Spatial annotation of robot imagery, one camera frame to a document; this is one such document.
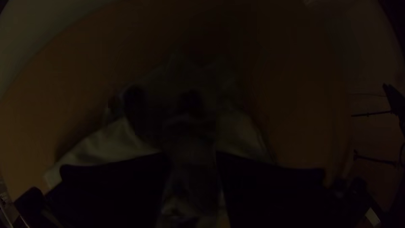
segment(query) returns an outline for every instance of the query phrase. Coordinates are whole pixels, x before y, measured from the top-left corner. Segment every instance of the wall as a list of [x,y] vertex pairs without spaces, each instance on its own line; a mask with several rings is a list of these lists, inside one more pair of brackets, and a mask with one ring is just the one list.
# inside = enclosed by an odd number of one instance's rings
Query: wall
[[[343,69],[353,114],[389,110],[382,84],[405,94],[404,59],[391,25],[376,0],[358,0],[328,18],[325,28]],[[398,119],[386,114],[351,118],[351,147],[359,154],[398,160],[404,138]],[[402,178],[402,168],[364,160],[354,162],[350,178],[360,176],[384,210],[388,210]]]

